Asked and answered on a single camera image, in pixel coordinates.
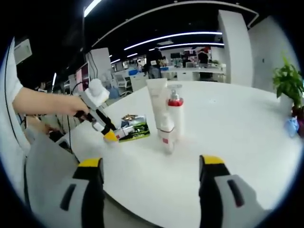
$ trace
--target green leaves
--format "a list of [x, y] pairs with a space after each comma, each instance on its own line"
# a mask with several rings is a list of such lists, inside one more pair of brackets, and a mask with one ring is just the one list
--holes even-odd
[[279, 98], [283, 93], [283, 87], [282, 86], [279, 86], [277, 89], [276, 89], [276, 97]]
[[219, 64], [219, 61], [218, 60], [213, 60], [212, 63], [213, 64]]
[[301, 105], [302, 93], [304, 93], [303, 79], [301, 73], [296, 70], [294, 65], [290, 64], [283, 55], [284, 66], [273, 70], [273, 84], [276, 88], [276, 97], [282, 94], [287, 95], [294, 101], [295, 106]]

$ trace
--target ceiling light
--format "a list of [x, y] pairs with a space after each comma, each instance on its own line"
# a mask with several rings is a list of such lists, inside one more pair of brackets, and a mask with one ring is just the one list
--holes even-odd
[[132, 54], [132, 55], [129, 55], [129, 56], [127, 56], [127, 58], [128, 58], [128, 57], [131, 57], [131, 56], [136, 56], [136, 55], [138, 55], [138, 53], [134, 53], [134, 54]]
[[208, 35], [222, 35], [223, 33], [222, 32], [185, 32], [185, 33], [178, 33], [178, 34], [173, 34], [173, 35], [169, 35], [169, 36], [158, 37], [158, 38], [155, 38], [155, 39], [149, 39], [149, 40], [141, 42], [139, 44], [135, 44], [135, 45], [126, 47], [124, 50], [128, 50], [128, 49], [134, 48], [136, 46], [146, 44], [146, 43], [149, 43], [149, 42], [153, 42], [153, 41], [156, 41], [156, 40], [159, 40], [159, 39], [166, 39], [166, 38], [170, 38], [170, 37], [179, 37], [179, 36], [186, 36], [186, 35], [207, 35], [207, 34]]
[[116, 62], [118, 62], [118, 61], [120, 61], [120, 58], [117, 59], [117, 60], [115, 60], [115, 61], [113, 61], [113, 62], [111, 62], [111, 64], [116, 63]]
[[85, 9], [84, 17], [86, 17], [92, 11], [92, 9], [94, 9], [95, 6], [97, 6], [100, 2], [101, 0], [93, 0], [91, 4]]
[[159, 49], [172, 48], [172, 47], [178, 47], [178, 46], [187, 46], [187, 45], [219, 45], [219, 46], [224, 46], [225, 44], [222, 44], [222, 43], [186, 43], [186, 44], [174, 44], [174, 45], [159, 47]]
[[57, 76], [57, 74], [55, 73], [55, 74], [54, 74], [54, 77], [53, 77], [53, 83], [52, 83], [52, 86], [54, 86], [54, 84], [55, 84], [56, 76]]

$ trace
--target white round table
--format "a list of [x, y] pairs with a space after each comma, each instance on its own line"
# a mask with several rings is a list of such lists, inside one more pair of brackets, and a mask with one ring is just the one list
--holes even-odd
[[116, 125], [126, 114], [146, 115], [151, 135], [106, 144], [84, 122], [71, 132], [80, 160], [104, 158], [104, 190], [122, 206], [164, 228], [198, 228], [199, 155], [222, 158], [231, 174], [255, 191], [264, 209], [286, 194], [301, 158], [301, 140], [289, 138], [273, 93], [212, 82], [183, 85], [186, 135], [172, 155], [157, 136], [147, 88], [106, 108]]

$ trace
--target white tube bottle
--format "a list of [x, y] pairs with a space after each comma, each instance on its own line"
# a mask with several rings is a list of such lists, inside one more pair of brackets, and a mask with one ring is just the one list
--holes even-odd
[[172, 153], [174, 151], [175, 144], [174, 122], [169, 113], [163, 113], [161, 117], [161, 142], [165, 148], [165, 151]]
[[146, 80], [153, 108], [157, 134], [160, 136], [161, 117], [166, 112], [166, 98], [168, 97], [167, 79], [148, 79]]
[[184, 100], [177, 93], [177, 88], [171, 88], [168, 111], [174, 121], [176, 140], [179, 140], [185, 133], [185, 113]]

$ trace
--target white wall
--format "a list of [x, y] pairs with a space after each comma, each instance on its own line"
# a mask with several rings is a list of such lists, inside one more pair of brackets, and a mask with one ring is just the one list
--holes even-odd
[[249, 34], [242, 14], [219, 10], [218, 22], [225, 43], [227, 82], [251, 87], [253, 60]]
[[116, 69], [117, 69], [117, 71], [122, 71], [122, 70], [124, 70], [123, 67], [124, 67], [124, 66], [123, 66], [123, 62], [118, 62], [118, 63], [116, 63]]
[[[106, 80], [105, 78], [105, 73], [111, 69], [111, 61], [109, 58], [109, 50], [108, 48], [99, 48], [99, 49], [93, 49], [91, 50], [94, 62], [96, 64], [96, 67], [98, 69], [98, 78], [103, 82]], [[92, 57], [90, 56], [89, 59], [91, 60], [92, 64], [89, 64], [90, 67], [90, 75], [93, 78], [93, 69], [92, 66], [94, 67], [95, 74], [96, 74], [96, 69], [95, 66], [92, 62]]]
[[273, 89], [273, 69], [284, 65], [282, 51], [300, 70], [294, 49], [273, 17], [269, 16], [249, 30], [254, 62], [253, 87], [269, 92]]
[[225, 49], [219, 47], [211, 47], [212, 60], [218, 60], [220, 63], [226, 63], [225, 60]]

